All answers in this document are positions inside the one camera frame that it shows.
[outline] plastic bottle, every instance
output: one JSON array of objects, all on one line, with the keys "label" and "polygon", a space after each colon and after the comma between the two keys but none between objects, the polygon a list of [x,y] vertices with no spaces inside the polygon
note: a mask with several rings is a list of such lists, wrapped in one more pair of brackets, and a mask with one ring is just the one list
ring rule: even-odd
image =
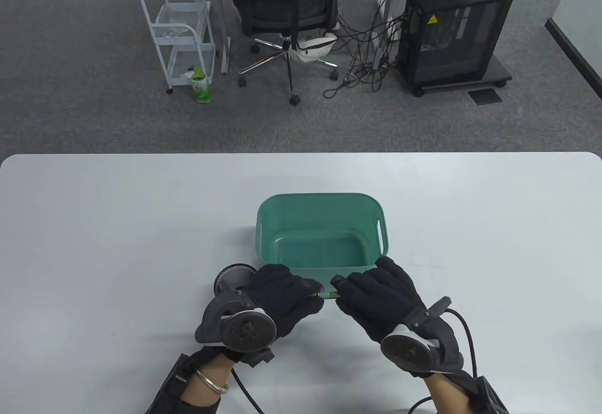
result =
[{"label": "plastic bottle", "polygon": [[211,92],[209,92],[209,83],[207,77],[203,74],[200,68],[194,68],[194,75],[192,76],[192,91],[194,94],[194,100],[199,104],[208,104],[211,102]]}]

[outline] black glove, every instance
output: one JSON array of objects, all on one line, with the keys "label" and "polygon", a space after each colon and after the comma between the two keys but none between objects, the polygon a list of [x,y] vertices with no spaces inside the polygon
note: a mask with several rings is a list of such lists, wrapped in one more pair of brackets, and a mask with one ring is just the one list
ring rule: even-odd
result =
[{"label": "black glove", "polygon": [[380,257],[376,268],[335,276],[331,284],[341,296],[338,307],[380,343],[415,307],[425,308],[412,279],[389,257]]},{"label": "black glove", "polygon": [[324,300],[313,295],[323,289],[318,281],[293,276],[284,265],[265,265],[244,291],[274,321],[277,337],[284,337],[303,318],[322,309]]}]

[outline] computer tower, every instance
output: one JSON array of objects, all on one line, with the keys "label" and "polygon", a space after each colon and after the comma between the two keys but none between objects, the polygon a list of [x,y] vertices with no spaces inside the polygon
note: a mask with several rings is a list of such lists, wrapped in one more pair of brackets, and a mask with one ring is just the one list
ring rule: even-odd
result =
[{"label": "computer tower", "polygon": [[397,67],[414,92],[480,80],[512,0],[407,0]]}]

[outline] forearm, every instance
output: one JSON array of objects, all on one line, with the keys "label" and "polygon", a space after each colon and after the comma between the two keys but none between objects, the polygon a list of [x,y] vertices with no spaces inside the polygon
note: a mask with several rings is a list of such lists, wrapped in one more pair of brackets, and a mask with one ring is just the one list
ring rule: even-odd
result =
[{"label": "forearm", "polygon": [[[198,370],[209,378],[209,380],[223,388],[226,385],[226,380],[232,371],[232,367],[234,367],[234,362],[226,358],[223,354],[219,354],[219,356],[204,364]],[[198,375],[193,375],[180,399],[192,406],[212,406],[219,401],[220,396],[202,382],[198,378]]]},{"label": "forearm", "polygon": [[442,374],[424,378],[439,414],[473,414],[464,390]]}]

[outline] green pen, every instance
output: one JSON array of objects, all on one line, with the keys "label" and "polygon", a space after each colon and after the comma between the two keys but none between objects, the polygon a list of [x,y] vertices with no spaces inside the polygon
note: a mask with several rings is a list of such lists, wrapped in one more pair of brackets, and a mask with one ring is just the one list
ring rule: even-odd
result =
[{"label": "green pen", "polygon": [[338,292],[320,292],[320,293],[318,293],[316,295],[318,295],[323,300],[336,300],[337,298],[341,297],[338,294]]}]

